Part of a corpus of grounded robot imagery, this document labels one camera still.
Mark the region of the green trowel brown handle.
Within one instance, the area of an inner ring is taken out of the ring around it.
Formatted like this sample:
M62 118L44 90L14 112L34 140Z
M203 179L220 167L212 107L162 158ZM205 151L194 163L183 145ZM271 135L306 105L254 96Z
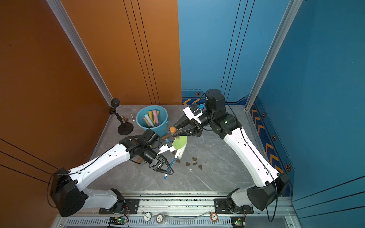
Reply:
M177 133L177 129L172 126L170 127L171 134ZM187 136L175 136L175 140L173 141L173 147L176 150L182 149L187 144Z

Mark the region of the white cleaning brush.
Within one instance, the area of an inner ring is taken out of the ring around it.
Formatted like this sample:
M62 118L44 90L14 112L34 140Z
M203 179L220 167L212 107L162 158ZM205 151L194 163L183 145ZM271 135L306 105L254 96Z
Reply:
M176 150L174 151L175 152L175 156L174 156L174 159L173 161L170 163L171 167L173 166L173 164L177 161L177 160L180 160L182 158L182 155L185 151L185 148L186 148L186 145L182 148L182 149L179 149L179 150Z

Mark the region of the green trowel yellow blue handle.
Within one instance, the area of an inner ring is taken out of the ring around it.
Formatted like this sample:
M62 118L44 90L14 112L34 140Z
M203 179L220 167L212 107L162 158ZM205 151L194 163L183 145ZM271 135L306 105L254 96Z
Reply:
M160 125L159 124L159 119L158 119L158 117L159 117L159 111L154 110L153 111L153 114L154 114L154 118L155 118L155 121L156 121L156 126L159 126Z

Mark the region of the purple trowel pink handle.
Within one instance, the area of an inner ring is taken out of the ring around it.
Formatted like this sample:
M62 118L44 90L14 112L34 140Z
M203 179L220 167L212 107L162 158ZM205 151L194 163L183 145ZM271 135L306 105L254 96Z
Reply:
M159 125L159 119L158 119L159 111L158 110L153 110L152 112L153 112L153 117L154 117L153 123L154 123L155 126L158 126Z

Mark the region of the light blue trowel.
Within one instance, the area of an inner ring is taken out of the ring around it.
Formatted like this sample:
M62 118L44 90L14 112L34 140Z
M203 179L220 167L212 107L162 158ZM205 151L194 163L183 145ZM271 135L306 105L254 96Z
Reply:
M149 121L149 123L150 123L151 127L154 127L154 126L153 126L153 123L152 123L152 121L151 121L151 119L149 118L149 115L148 115L148 114L145 114L145 115L144 115L144 117L146 117L146 118L147 118L147 120Z

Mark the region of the lime trowel yellow handle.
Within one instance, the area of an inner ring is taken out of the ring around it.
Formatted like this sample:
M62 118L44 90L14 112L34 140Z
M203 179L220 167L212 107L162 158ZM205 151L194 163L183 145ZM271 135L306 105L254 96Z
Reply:
M148 115L149 115L149 118L151 119L151 121L153 123L153 126L156 126L156 121L155 121L155 118L154 118L153 111L152 110L148 111Z

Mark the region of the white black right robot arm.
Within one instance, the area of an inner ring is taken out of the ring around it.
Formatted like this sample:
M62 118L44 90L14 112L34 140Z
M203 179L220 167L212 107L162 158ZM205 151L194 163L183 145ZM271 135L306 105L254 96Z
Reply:
M275 169L258 151L247 136L242 124L233 113L227 113L225 97L218 89L205 92L205 105L201 109L192 104L183 110L183 116L171 128L173 137L200 137L205 126L209 125L240 158L253 178L254 186L236 189L227 195L230 212L236 213L243 206L253 205L263 211L287 188L290 178Z

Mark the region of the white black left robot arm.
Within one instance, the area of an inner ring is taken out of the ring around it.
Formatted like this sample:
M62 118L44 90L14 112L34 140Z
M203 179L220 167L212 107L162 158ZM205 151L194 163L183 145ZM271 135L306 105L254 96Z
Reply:
M53 174L49 194L62 217L80 210L99 209L101 212L120 214L126 211L126 201L117 189L91 190L88 185L116 166L140 156L153 171L172 175L168 160L162 155L176 149L173 143L162 144L159 152L152 145L159 136L151 130L142 135L128 136L97 158L70 170L59 169Z

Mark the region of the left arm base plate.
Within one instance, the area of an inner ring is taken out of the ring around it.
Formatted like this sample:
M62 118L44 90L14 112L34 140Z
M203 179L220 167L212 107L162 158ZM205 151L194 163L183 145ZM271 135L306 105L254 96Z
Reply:
M100 208L99 214L137 214L139 208L139 199L119 199L110 209Z

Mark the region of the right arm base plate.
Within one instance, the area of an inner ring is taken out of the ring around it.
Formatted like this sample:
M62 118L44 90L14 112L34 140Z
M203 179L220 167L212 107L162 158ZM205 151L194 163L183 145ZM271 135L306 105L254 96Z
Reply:
M216 214L253 214L252 205L235 206L230 199L214 199L214 210Z

